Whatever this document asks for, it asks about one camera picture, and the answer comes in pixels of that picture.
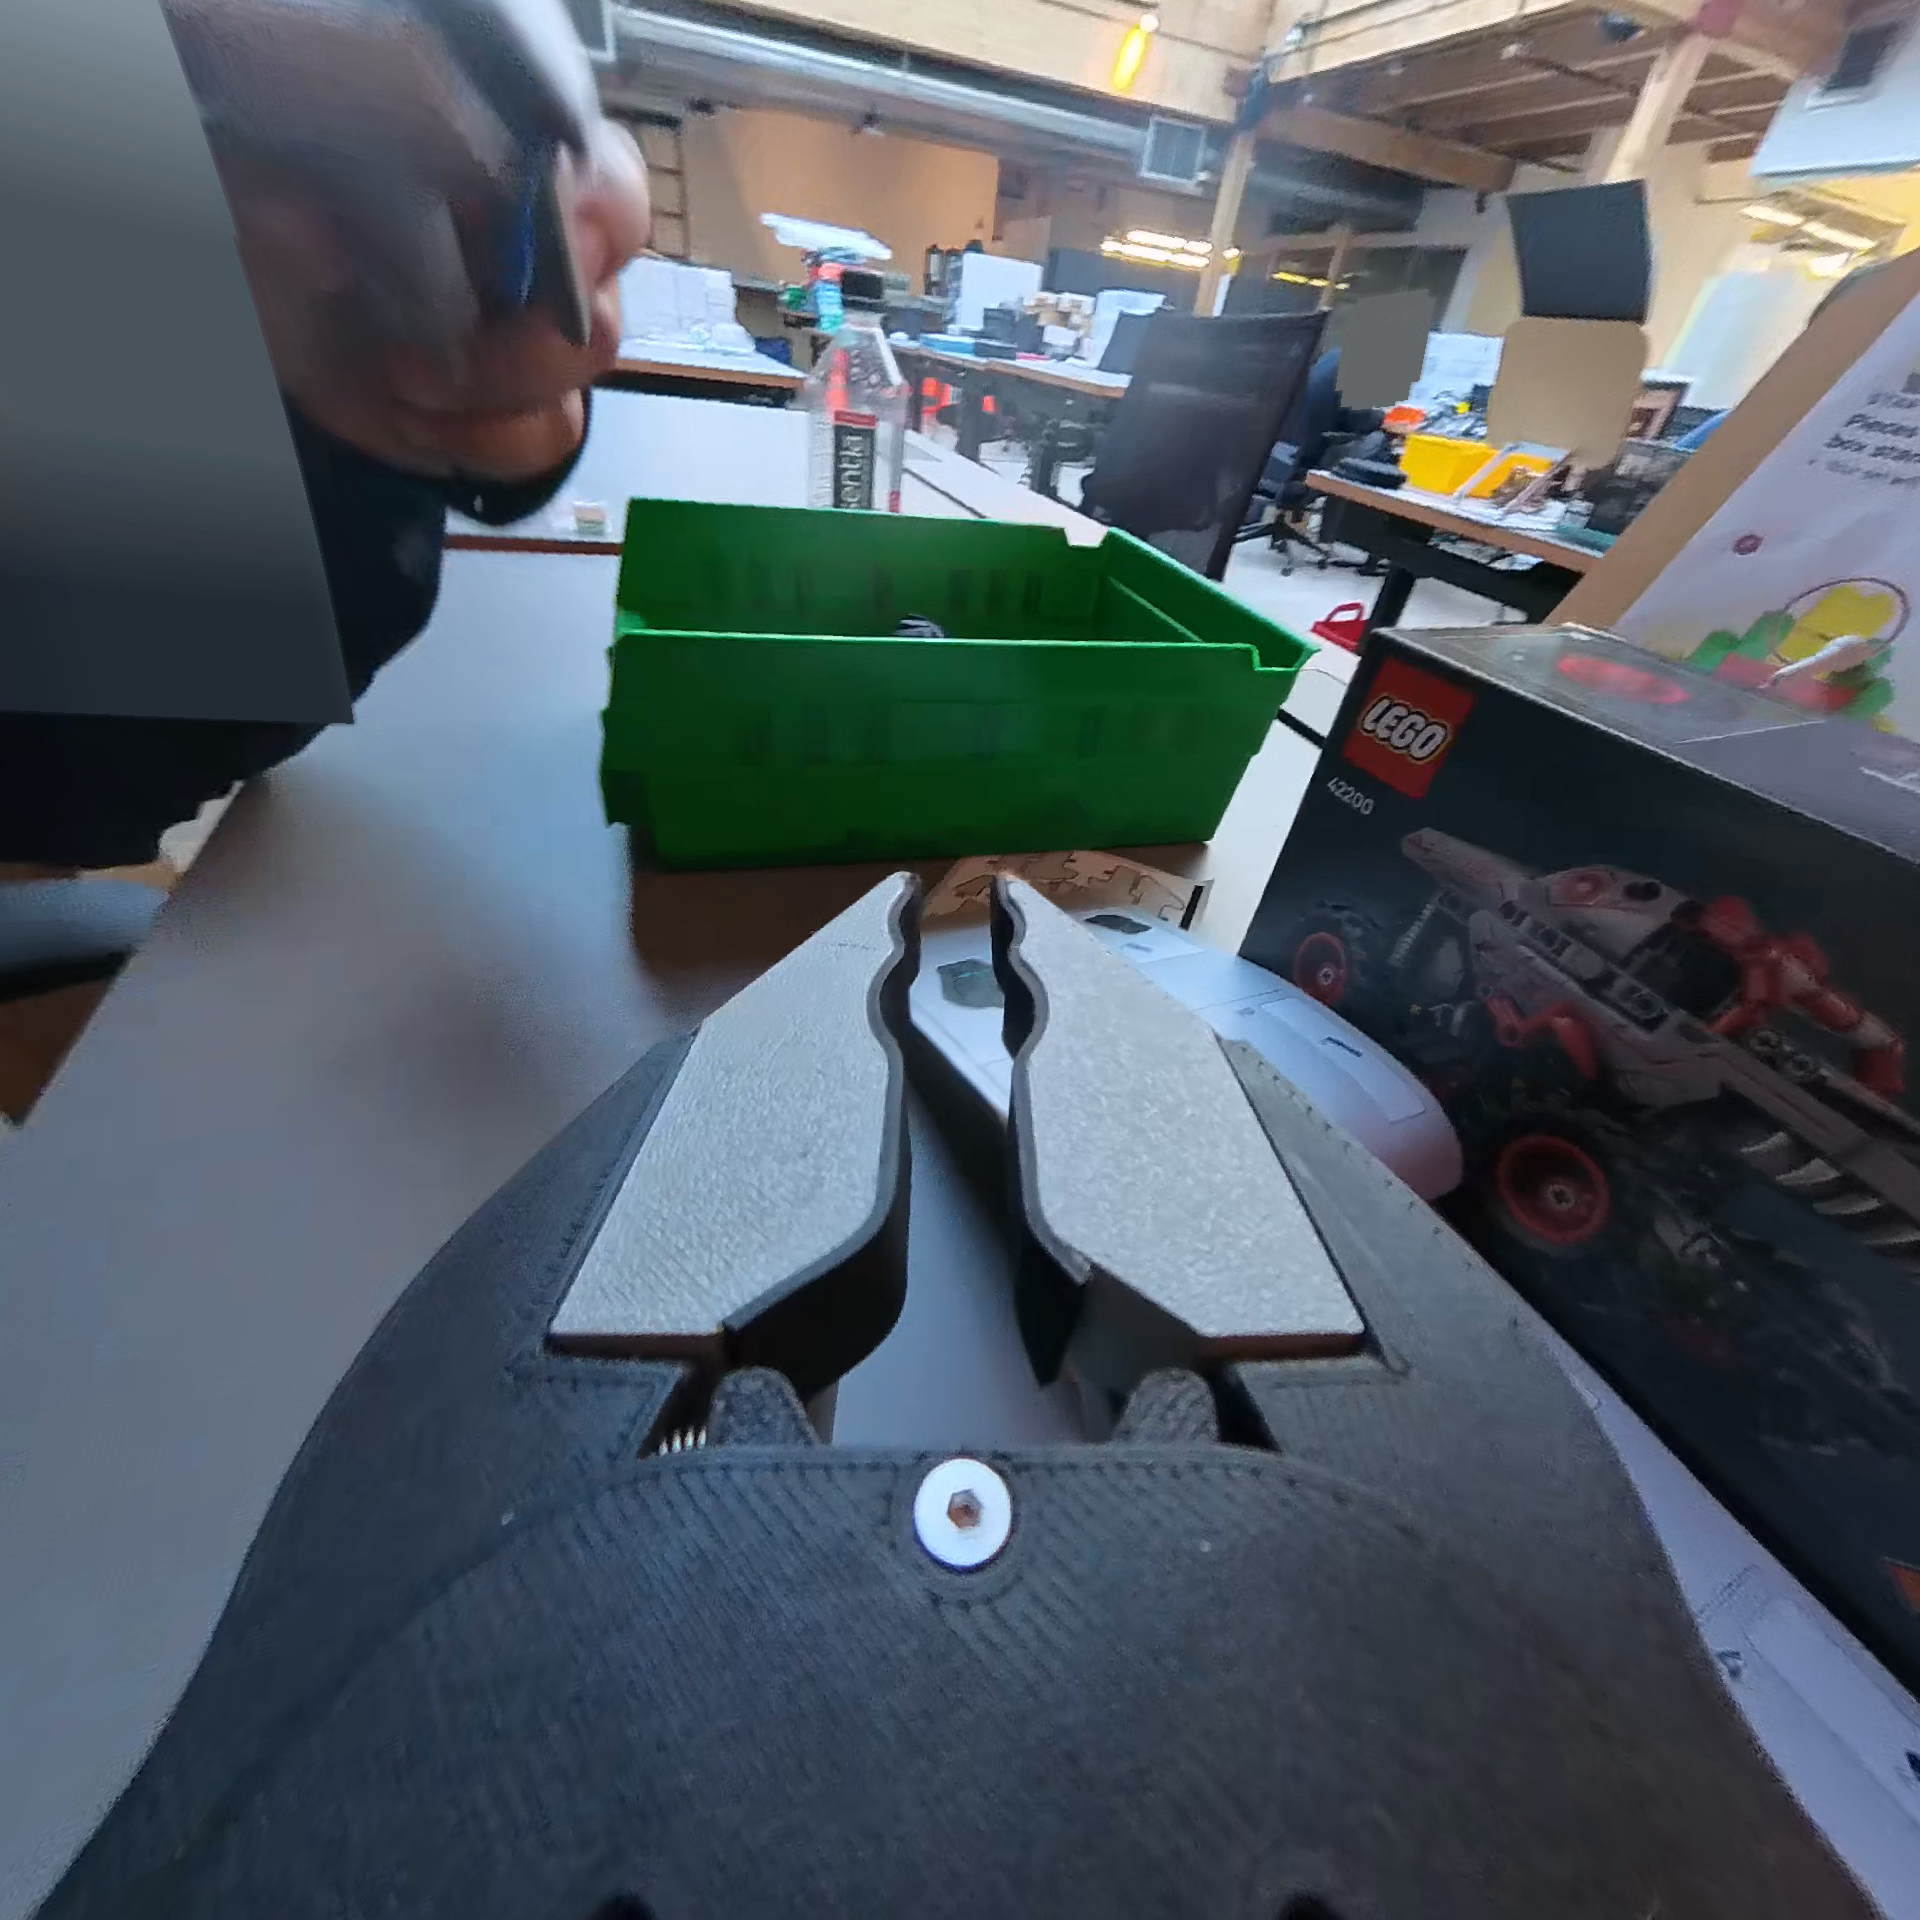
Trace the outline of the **black lego box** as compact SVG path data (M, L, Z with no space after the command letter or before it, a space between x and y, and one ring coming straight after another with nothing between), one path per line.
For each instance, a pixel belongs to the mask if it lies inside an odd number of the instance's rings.
M1478 1256L1904 1691L1915 775L1607 627L1381 627L1246 935L1431 1086Z

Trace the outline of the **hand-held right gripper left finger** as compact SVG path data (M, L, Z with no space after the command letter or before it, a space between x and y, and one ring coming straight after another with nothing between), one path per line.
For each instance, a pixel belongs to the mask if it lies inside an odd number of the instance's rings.
M690 1033L565 1256L552 1350L778 1367L817 1399L900 1329L916 974L919 879L892 873Z

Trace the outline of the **cardboard sign with print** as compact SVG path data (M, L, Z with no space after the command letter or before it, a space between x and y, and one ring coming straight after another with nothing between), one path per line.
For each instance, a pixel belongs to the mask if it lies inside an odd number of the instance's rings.
M1559 619L1920 737L1920 249L1814 317Z

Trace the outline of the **person's left hand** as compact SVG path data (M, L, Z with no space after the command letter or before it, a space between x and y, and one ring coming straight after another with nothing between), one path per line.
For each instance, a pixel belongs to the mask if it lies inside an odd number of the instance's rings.
M422 478L576 466L625 342L625 267L650 246L636 135L599 108L576 193L590 342L491 317L462 193L497 122L422 9L169 0L285 401Z

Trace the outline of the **black monitor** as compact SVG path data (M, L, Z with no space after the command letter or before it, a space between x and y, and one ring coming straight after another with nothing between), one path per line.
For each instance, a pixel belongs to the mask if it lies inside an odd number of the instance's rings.
M1530 319L1644 319L1652 228L1644 178L1505 193Z

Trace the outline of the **black mesh office chair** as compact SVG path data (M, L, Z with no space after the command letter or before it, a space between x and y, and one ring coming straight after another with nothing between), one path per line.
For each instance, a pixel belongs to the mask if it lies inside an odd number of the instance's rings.
M1330 317L1148 317L1075 514L1219 582Z

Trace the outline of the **lego instruction booklet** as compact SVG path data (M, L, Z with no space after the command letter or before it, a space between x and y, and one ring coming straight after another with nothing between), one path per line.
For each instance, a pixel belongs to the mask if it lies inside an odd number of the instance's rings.
M1130 963L1168 1001L1246 1036L1281 1066L1326 1116L1338 1116L1384 1174L1431 1201L1464 1178L1464 1144L1431 1096L1326 1001L1281 974L1197 940L1138 908L1075 908L1116 963ZM916 1033L957 1066L969 1116L1005 1116L1005 1036L991 974L991 908L930 908ZM1572 1391L1621 1446L1638 1503L1681 1578L1692 1632L1707 1635L1748 1729L1787 1771L1822 1830L1893 1920L1920 1908L1920 1697L1674 1460L1674 1446L1563 1345L1553 1336Z

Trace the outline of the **wooden workbench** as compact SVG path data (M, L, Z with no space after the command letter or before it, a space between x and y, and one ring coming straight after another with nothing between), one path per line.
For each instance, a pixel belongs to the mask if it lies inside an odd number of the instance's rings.
M1362 548L1384 563L1369 640L1410 615L1420 582L1448 582L1505 615L1553 619L1572 598L1572 582L1607 556L1607 543L1563 543L1464 495L1369 490L1348 471L1310 471L1310 490L1348 502Z

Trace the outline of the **clear plastic water bottle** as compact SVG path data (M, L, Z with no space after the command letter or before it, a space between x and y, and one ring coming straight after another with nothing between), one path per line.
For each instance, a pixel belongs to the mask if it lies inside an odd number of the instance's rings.
M892 351L885 317L850 310L806 376L806 418L808 418L806 502L808 514L900 514L902 401L916 401L916 389Z

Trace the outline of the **green plastic bin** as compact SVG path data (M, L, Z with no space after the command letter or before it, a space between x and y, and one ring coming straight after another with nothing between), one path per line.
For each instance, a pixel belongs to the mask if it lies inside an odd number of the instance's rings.
M599 792L687 873L1213 839L1310 659L1130 532L636 495Z

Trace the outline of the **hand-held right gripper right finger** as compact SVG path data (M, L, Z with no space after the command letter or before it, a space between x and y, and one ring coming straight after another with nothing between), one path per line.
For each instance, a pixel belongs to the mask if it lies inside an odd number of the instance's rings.
M991 879L991 974L1039 1387L1362 1350L1362 1306L1219 1033L1017 873Z

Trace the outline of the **wooden jigsaw board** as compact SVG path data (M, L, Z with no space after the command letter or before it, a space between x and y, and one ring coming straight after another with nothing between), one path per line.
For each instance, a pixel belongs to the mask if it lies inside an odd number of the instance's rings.
M1207 873L1168 873L1116 851L1017 851L1017 857L957 857L930 898L919 927L982 927L991 918L991 879L1035 879L1059 914L1123 914L1123 918L1168 918L1185 927L1213 898Z

